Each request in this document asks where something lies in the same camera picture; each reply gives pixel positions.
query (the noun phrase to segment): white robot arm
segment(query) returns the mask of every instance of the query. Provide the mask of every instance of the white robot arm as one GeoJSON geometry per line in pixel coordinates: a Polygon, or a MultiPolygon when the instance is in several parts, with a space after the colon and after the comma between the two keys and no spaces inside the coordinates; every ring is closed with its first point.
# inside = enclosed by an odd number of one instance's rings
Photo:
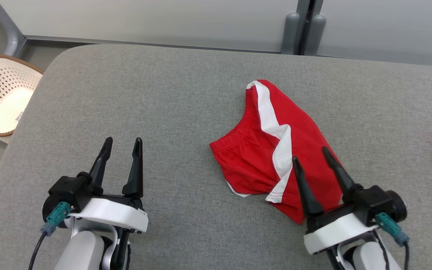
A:
{"type": "Polygon", "coordinates": [[[304,236],[307,251],[310,254],[326,252],[335,270],[401,270],[379,237],[377,229],[382,228],[406,248],[407,269],[409,239],[396,224],[407,216],[401,197],[379,186],[363,188],[350,178],[329,149],[324,147],[322,151],[343,191],[343,204],[323,212],[323,207],[306,182],[301,164],[293,157],[301,204],[307,217],[307,232],[304,236]],[[359,240],[364,243],[343,253],[345,246],[359,240]]]}
{"type": "Polygon", "coordinates": [[[129,268],[129,235],[145,233],[149,222],[141,202],[143,142],[137,138],[134,144],[133,163],[122,195],[106,195],[101,188],[112,145],[113,139],[107,138],[89,173],[63,176],[50,188],[42,211],[46,224],[41,229],[43,235],[31,258],[30,270],[41,241],[51,236],[56,226],[72,229],[72,237],[55,270],[129,268]],[[101,236],[99,232],[110,233],[112,237],[101,236]]]}

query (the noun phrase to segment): laundry basket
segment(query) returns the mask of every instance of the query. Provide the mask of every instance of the laundry basket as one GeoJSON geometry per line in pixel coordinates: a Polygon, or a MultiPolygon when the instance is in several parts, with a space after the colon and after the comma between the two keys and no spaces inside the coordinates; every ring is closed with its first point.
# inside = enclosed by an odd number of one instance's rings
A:
{"type": "Polygon", "coordinates": [[[0,55],[0,140],[12,135],[42,75],[29,63],[0,55]]]}

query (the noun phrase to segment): red shorts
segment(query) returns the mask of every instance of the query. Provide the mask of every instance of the red shorts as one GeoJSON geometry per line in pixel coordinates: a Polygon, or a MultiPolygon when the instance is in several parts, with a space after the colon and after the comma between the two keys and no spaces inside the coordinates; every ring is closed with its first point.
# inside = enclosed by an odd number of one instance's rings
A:
{"type": "Polygon", "coordinates": [[[341,189],[322,152],[329,148],[326,139],[302,109],[266,80],[247,86],[243,118],[209,146],[234,193],[268,194],[266,201],[299,224],[305,217],[293,155],[324,210],[339,204],[341,189]]]}

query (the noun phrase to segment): gray post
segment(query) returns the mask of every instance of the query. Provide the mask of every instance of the gray post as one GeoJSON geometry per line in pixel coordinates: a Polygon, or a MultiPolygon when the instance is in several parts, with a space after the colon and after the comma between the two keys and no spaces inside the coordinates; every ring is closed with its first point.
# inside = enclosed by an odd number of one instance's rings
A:
{"type": "Polygon", "coordinates": [[[319,15],[322,5],[323,0],[314,0],[312,17],[307,28],[306,39],[301,48],[302,55],[316,56],[318,53],[319,43],[326,25],[326,17],[319,15]]]}
{"type": "Polygon", "coordinates": [[[316,15],[312,18],[307,31],[306,44],[304,47],[304,52],[302,53],[303,55],[317,55],[325,25],[326,17],[322,15],[316,15]]]}
{"type": "Polygon", "coordinates": [[[0,5],[0,24],[7,34],[7,46],[4,50],[5,55],[16,57],[23,48],[26,38],[21,34],[17,26],[11,20],[9,15],[0,5]]]}
{"type": "Polygon", "coordinates": [[[296,47],[296,32],[298,25],[301,23],[300,15],[290,13],[286,16],[284,23],[283,42],[281,43],[281,54],[294,54],[296,47]]]}

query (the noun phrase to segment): white wall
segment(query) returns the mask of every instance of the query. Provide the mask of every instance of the white wall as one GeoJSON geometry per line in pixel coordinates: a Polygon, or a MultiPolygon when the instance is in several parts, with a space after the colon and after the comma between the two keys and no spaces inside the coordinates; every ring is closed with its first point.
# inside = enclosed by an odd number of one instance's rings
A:
{"type": "Polygon", "coordinates": [[[432,0],[325,0],[318,55],[432,65],[432,0]]]}
{"type": "Polygon", "coordinates": [[[280,51],[298,0],[0,0],[23,35],[280,51]]]}

